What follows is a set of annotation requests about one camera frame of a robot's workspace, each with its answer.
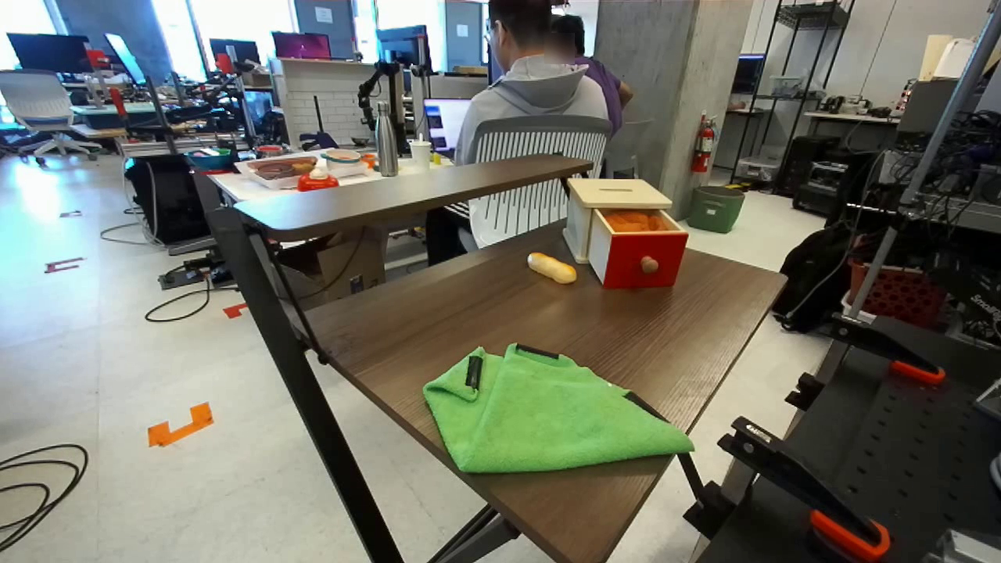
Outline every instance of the red basket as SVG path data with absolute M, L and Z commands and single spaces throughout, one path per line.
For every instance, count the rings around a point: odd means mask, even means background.
M 852 287 L 848 302 L 855 303 L 855 296 L 869 271 L 868 263 L 849 260 L 852 268 Z M 884 266 L 862 310 L 866 313 L 892 317 L 917 327 L 931 329 L 938 321 L 939 311 L 945 303 L 946 293 L 934 285 L 920 269 Z

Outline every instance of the office chair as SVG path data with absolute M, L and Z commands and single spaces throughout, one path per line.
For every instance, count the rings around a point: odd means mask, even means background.
M 623 123 L 619 131 L 612 136 L 606 149 L 605 177 L 640 177 L 640 158 L 637 153 L 653 122 L 653 119 L 644 119 Z
M 90 154 L 90 148 L 101 148 L 96 142 L 80 142 L 70 138 L 65 131 L 73 122 L 73 109 L 66 90 L 54 72 L 46 70 L 0 70 L 0 95 L 7 101 L 7 108 L 17 122 L 30 131 L 45 131 L 52 135 L 50 140 L 35 145 L 21 147 L 24 156 L 32 151 L 35 161 L 45 165 L 43 154 L 58 150 L 65 155 L 66 149 L 79 150 Z
M 589 176 L 596 178 L 611 129 L 608 119 L 581 115 L 492 119 L 476 127 L 471 151 L 476 162 L 531 154 L 584 158 L 595 163 Z M 550 180 L 447 208 L 468 217 L 472 232 L 459 229 L 459 238 L 466 250 L 473 250 L 566 218 L 567 202 L 560 180 Z

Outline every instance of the fire extinguisher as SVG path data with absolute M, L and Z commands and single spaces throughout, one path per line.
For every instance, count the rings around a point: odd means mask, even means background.
M 715 119 L 706 119 L 702 112 L 699 122 L 699 134 L 695 141 L 695 158 L 692 159 L 692 171 L 703 173 L 709 171 L 709 159 L 713 156 L 713 144 L 716 142 L 716 131 L 713 129 Z

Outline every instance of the backpack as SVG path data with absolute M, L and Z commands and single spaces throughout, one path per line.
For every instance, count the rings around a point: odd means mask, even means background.
M 779 270 L 789 283 L 772 306 L 787 331 L 809 333 L 838 310 L 851 284 L 845 251 L 852 229 L 845 222 L 814 232 L 786 256 Z

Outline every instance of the floor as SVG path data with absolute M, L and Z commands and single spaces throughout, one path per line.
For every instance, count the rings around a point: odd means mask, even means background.
M 50 159 L 51 169 L 0 160 L 0 459 L 77 443 L 91 454 L 81 485 L 0 561 L 365 561 L 350 522 L 248 316 L 228 319 L 237 294 L 212 297 L 199 315 L 154 325 L 143 314 L 189 289 L 160 292 L 156 275 L 181 258 L 149 245 L 99 239 L 127 222 L 120 161 Z M 80 216 L 60 218 L 60 213 Z M 788 199 L 749 193 L 737 228 L 692 230 L 690 246 L 778 269 L 822 219 Z M 115 236 L 141 241 L 130 226 Z M 44 273 L 46 263 L 83 258 Z M 194 309 L 192 297 L 161 312 Z M 781 434 L 783 402 L 829 342 L 791 335 L 767 319 L 692 437 L 705 479 L 722 478 L 715 444 L 743 415 Z M 316 373 L 408 561 L 426 560 L 481 501 L 328 368 Z M 167 448 L 147 429 L 190 422 L 208 402 L 214 424 Z M 65 470 L 24 468 L 14 480 L 63 483 Z M 684 562 L 697 533 L 673 464 L 640 512 L 614 562 Z M 19 491 L 0 503 L 0 525 L 37 506 Z M 522 538 L 484 561 L 542 562 Z

